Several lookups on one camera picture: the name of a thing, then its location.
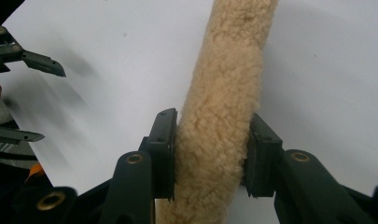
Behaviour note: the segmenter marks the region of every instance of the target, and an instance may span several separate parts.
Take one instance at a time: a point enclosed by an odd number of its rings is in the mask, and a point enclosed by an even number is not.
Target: metal screw
[[[291,157],[295,161],[302,161],[302,162],[310,161],[310,158],[307,155],[305,155],[304,153],[300,153],[300,152],[295,152],[295,153],[291,154]]]
[[[143,156],[140,154],[133,154],[132,156],[129,156],[127,158],[127,162],[129,164],[136,164],[138,162],[141,162],[143,160]]]
[[[48,211],[63,203],[66,196],[63,191],[53,191],[44,196],[38,203],[37,209],[40,211]]]
[[[2,34],[4,32],[5,32],[5,29],[3,29],[2,27],[0,27],[0,34]]]

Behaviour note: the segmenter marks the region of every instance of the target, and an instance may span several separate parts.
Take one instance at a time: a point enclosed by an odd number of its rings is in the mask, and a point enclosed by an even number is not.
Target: paint roller cover
[[[259,109],[262,48],[276,3],[214,2],[176,132],[175,200],[158,200],[157,223],[225,223]]]

